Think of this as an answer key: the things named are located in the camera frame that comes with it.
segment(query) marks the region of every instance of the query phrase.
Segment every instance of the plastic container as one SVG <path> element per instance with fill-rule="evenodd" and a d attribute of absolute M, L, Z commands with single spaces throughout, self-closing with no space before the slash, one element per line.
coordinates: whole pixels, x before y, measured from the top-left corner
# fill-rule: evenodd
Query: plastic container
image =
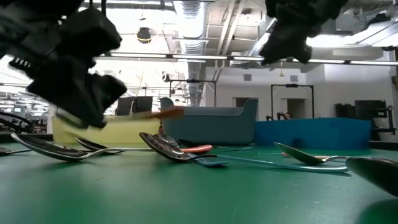
<path fill-rule="evenodd" d="M 173 107 L 169 98 L 160 99 L 162 109 Z M 257 100 L 242 108 L 184 107 L 183 119 L 165 119 L 163 132 L 176 140 L 199 144 L 248 145 L 254 139 Z"/>
<path fill-rule="evenodd" d="M 306 149 L 367 149 L 371 122 L 348 118 L 259 121 L 254 142 L 271 146 L 279 142 Z"/>
<path fill-rule="evenodd" d="M 144 143 L 139 137 L 140 132 L 157 134 L 159 119 L 134 121 L 117 121 L 108 123 L 103 129 L 77 129 L 65 124 L 56 117 L 52 118 L 53 139 L 57 144 L 75 144 L 74 138 L 79 136 L 104 145 Z"/>

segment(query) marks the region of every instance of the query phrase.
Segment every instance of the green table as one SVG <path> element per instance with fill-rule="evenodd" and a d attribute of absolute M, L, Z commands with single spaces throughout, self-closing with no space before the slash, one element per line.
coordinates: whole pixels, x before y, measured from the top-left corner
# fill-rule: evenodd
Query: green table
<path fill-rule="evenodd" d="M 1 146 L 23 149 L 19 144 Z M 273 147 L 215 150 L 294 163 Z M 349 154 L 398 159 L 398 152 L 392 151 Z M 352 173 L 317 174 L 238 162 L 209 169 L 176 164 L 153 152 L 125 152 L 71 164 L 28 152 L 0 157 L 0 222 L 396 224 L 398 199 Z"/>

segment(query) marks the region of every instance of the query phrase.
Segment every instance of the blue plastic bin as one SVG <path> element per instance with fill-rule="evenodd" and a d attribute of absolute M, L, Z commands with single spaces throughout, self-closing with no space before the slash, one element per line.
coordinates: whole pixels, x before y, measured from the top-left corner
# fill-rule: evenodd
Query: blue plastic bin
<path fill-rule="evenodd" d="M 248 145 L 254 140 L 257 100 L 247 100 L 241 108 L 184 107 L 182 119 L 162 120 L 163 132 L 176 140 L 199 144 Z M 160 99 L 162 109 L 174 106 Z"/>
<path fill-rule="evenodd" d="M 371 122 L 348 118 L 258 121 L 254 131 L 257 145 L 279 142 L 307 149 L 367 149 Z"/>

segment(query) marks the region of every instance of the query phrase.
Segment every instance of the spoon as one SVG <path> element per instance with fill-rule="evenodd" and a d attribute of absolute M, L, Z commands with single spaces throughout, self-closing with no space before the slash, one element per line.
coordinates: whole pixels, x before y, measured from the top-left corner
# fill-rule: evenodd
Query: spoon
<path fill-rule="evenodd" d="M 49 156 L 54 159 L 59 159 L 62 161 L 67 161 L 67 162 L 77 162 L 81 161 L 83 159 L 87 159 L 90 157 L 94 156 L 99 156 L 100 154 L 104 152 L 109 152 L 109 151 L 115 151 L 115 149 L 102 149 L 99 151 L 95 152 L 86 152 L 86 151 L 80 151 L 72 148 L 65 148 L 65 147 L 60 147 L 56 146 L 54 144 L 51 144 L 47 141 L 38 139 L 38 138 L 33 138 L 33 137 L 27 137 L 27 136 L 18 136 L 15 133 L 11 134 L 11 137 L 24 145 L 25 147 L 28 147 L 32 151 L 35 151 L 39 154 Z M 125 151 L 144 151 L 147 152 L 148 148 L 142 149 L 142 148 L 136 148 L 136 149 L 125 149 Z"/>
<path fill-rule="evenodd" d="M 75 138 L 75 140 L 82 145 L 83 147 L 85 147 L 86 149 L 92 150 L 92 151 L 99 151 L 99 150 L 103 150 L 103 149 L 107 149 L 106 146 L 100 145 L 98 143 L 95 142 L 91 142 L 89 140 L 86 139 L 82 139 L 82 138 Z M 195 147 L 195 148 L 189 148 L 189 149 L 182 149 L 182 151 L 185 151 L 188 153 L 188 155 L 191 158 L 196 157 L 196 155 L 189 153 L 189 152 L 193 152 L 193 153 L 198 153 L 198 152 L 206 152 L 209 151 L 212 148 L 211 145 L 206 145 L 206 146 L 200 146 L 200 147 Z M 120 153 L 123 152 L 124 149 L 128 149 L 128 148 L 113 148 L 113 149 L 120 149 L 118 151 L 114 151 L 114 153 Z M 202 166 L 222 166 L 222 165 L 226 165 L 228 164 L 227 161 L 209 161 L 206 158 L 197 158 L 194 159 L 194 161 Z"/>
<path fill-rule="evenodd" d="M 161 156 L 170 159 L 171 161 L 175 162 L 187 162 L 190 159 L 190 156 L 181 151 L 179 148 L 171 145 L 168 142 L 161 140 L 160 137 L 154 136 L 147 133 L 139 133 L 140 137 L 148 146 L 153 149 L 155 152 L 158 152 Z M 259 161 L 259 160 L 252 160 L 252 159 L 243 159 L 238 157 L 231 157 L 231 156 L 222 156 L 222 155 L 211 155 L 211 154 L 204 154 L 205 157 L 217 157 L 222 159 L 227 159 L 231 161 L 239 161 L 239 162 L 247 162 L 252 164 L 260 164 L 265 166 L 273 166 L 278 168 L 284 169 L 293 169 L 293 170 L 304 170 L 310 172 L 347 172 L 348 168 L 345 166 L 339 167 L 309 167 L 309 166 L 292 166 L 287 164 L 278 164 L 275 162 L 268 162 L 268 161 Z"/>
<path fill-rule="evenodd" d="M 311 154 L 305 153 L 303 151 L 300 151 L 294 147 L 291 146 L 287 146 L 285 144 L 281 144 L 279 142 L 274 142 L 275 146 L 277 148 L 279 148 L 282 153 L 286 153 L 288 156 L 293 157 L 294 159 L 303 162 L 305 164 L 308 165 L 312 165 L 312 166 L 316 166 L 316 165 L 320 165 L 320 164 L 324 164 L 328 161 L 333 161 L 335 159 L 348 159 L 350 158 L 350 156 L 325 156 L 325 157 L 317 157 L 317 156 L 313 156 Z M 382 159 L 384 161 L 391 161 L 391 162 L 395 162 L 393 160 L 390 159 Z"/>
<path fill-rule="evenodd" d="M 398 197 L 398 162 L 350 157 L 346 161 L 346 166 L 356 175 Z"/>
<path fill-rule="evenodd" d="M 0 156 L 8 156 L 11 154 L 17 154 L 22 152 L 30 152 L 31 150 L 20 150 L 20 151 L 13 151 L 11 149 L 6 149 L 5 147 L 0 147 Z"/>
<path fill-rule="evenodd" d="M 179 145 L 178 143 L 174 140 L 174 138 L 172 138 L 171 136 L 168 136 L 166 134 L 158 134 L 158 137 L 161 138 L 161 140 L 173 145 L 174 147 L 178 147 Z M 191 158 L 196 156 L 192 153 L 187 153 L 188 156 L 190 156 Z M 200 164 L 202 166 L 207 166 L 207 167 L 213 167 L 213 166 L 226 166 L 228 165 L 228 161 L 220 161 L 220 160 L 214 160 L 211 157 L 208 158 L 198 158 L 194 160 L 197 164 Z"/>
<path fill-rule="evenodd" d="M 200 144 L 188 141 L 188 140 L 184 140 L 184 139 L 180 139 L 178 140 L 181 144 L 183 144 L 184 146 L 188 146 L 188 147 L 195 147 L 195 146 L 200 146 Z M 240 147 L 240 148 L 233 148 L 233 147 L 224 147 L 224 146 L 213 146 L 213 149 L 232 149 L 234 151 L 247 151 L 252 149 L 253 147 L 251 146 L 246 146 L 246 147 Z"/>

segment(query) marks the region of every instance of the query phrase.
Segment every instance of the monitor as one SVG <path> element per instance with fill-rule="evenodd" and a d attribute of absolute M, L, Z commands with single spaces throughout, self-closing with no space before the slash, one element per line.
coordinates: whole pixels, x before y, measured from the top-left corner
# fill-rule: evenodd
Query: monitor
<path fill-rule="evenodd" d="M 130 97 L 122 97 L 118 100 L 118 107 L 116 108 L 116 115 L 124 116 L 130 115 L 130 107 L 131 103 L 134 100 L 132 106 L 133 113 L 141 113 L 141 112 L 151 112 L 152 111 L 152 96 L 130 96 Z"/>
<path fill-rule="evenodd" d="M 370 120 L 373 118 L 386 118 L 387 108 L 385 100 L 356 100 L 355 112 L 357 119 Z"/>

